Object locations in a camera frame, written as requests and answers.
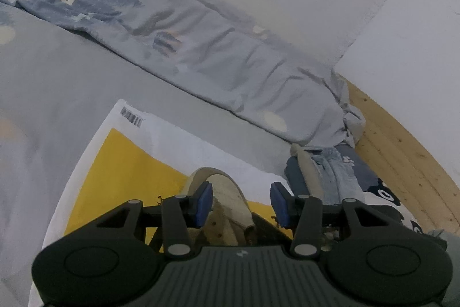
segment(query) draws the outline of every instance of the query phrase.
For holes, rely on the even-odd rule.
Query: bed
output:
[[[340,144],[355,174],[367,168],[350,154],[364,119],[346,82],[220,0],[0,0],[0,32],[10,306],[28,304],[59,197],[120,98],[268,173],[284,174],[292,143]]]

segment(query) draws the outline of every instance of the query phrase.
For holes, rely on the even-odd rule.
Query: beige slipper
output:
[[[212,184],[213,202],[203,228],[189,228],[194,243],[197,246],[256,244],[256,228],[248,202],[235,181],[225,172],[210,167],[197,169],[185,182],[182,194],[191,196],[204,181]]]

